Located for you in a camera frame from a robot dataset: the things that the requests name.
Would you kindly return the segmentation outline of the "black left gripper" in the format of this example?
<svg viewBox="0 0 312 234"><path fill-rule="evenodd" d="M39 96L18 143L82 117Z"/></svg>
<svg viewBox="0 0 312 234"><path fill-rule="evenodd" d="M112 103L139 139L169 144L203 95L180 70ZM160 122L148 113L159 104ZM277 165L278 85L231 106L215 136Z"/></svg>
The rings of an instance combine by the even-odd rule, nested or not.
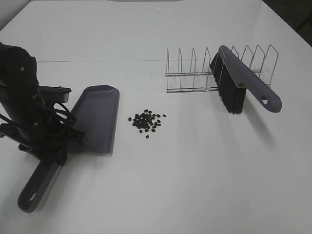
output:
<svg viewBox="0 0 312 234"><path fill-rule="evenodd" d="M71 129L71 113L65 107L70 92L71 88L51 86L16 90L1 86L0 103L9 116L1 116L5 121L1 136L18 142L20 151L38 160L51 157L63 166L67 144L83 146L86 135Z"/></svg>

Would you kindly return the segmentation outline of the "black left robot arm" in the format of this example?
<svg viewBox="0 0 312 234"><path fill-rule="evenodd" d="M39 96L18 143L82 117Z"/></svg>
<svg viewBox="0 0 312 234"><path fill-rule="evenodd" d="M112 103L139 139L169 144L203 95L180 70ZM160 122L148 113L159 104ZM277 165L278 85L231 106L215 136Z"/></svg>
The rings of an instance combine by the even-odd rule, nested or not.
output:
<svg viewBox="0 0 312 234"><path fill-rule="evenodd" d="M0 45L0 103L9 117L0 133L32 149L76 143L85 136L64 106L69 88L40 86L35 57L20 47Z"/></svg>

